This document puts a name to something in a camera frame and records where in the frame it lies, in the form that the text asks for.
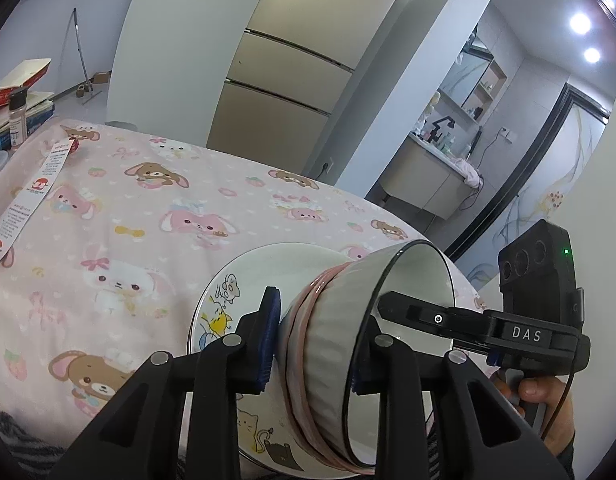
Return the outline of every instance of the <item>white plate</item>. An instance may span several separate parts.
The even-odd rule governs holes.
[[[253,249],[227,264],[201,296],[188,337],[188,352],[234,332],[244,314],[259,308],[267,286],[281,292],[281,316],[291,301],[325,269],[350,258],[311,244],[281,243]],[[277,362],[259,396],[237,401],[240,453],[265,468],[313,479],[349,478],[354,474],[321,464],[294,440],[281,394]]]

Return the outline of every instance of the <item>ceiling light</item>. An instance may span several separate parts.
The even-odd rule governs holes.
[[[584,52],[584,57],[589,63],[596,63],[601,58],[601,54],[596,48],[589,48]]]
[[[610,10],[614,10],[614,8],[616,7],[615,0],[604,0],[604,3],[606,4],[606,7],[608,7],[608,9]]]
[[[570,19],[570,28],[577,34],[586,34],[590,30],[588,16],[579,12]]]

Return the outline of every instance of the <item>beige refrigerator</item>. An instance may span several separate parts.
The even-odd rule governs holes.
[[[207,147],[301,173],[394,0],[260,0]]]

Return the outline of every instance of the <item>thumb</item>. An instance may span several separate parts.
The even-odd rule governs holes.
[[[524,379],[519,384],[519,397],[535,404],[545,402],[554,408],[562,398],[566,385],[556,377]]]

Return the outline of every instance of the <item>human hand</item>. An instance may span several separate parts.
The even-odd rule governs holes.
[[[512,396],[510,387],[504,381],[499,379],[496,373],[491,377],[491,379],[501,394],[510,400]],[[538,404],[540,402],[544,402],[546,404],[546,415],[544,416],[542,431],[552,417],[559,400],[562,398],[565,387],[566,385],[556,377],[524,379],[519,383],[518,394],[521,399],[534,404]],[[522,416],[525,415],[523,408],[518,408],[517,411],[521,413]],[[546,444],[546,447],[553,455],[557,456],[564,449],[566,449],[574,435],[575,421],[574,412],[572,409],[572,397],[570,396],[570,393],[568,393],[562,408],[557,414],[557,418],[552,424],[552,428],[550,428],[548,435],[546,435],[544,444]]]

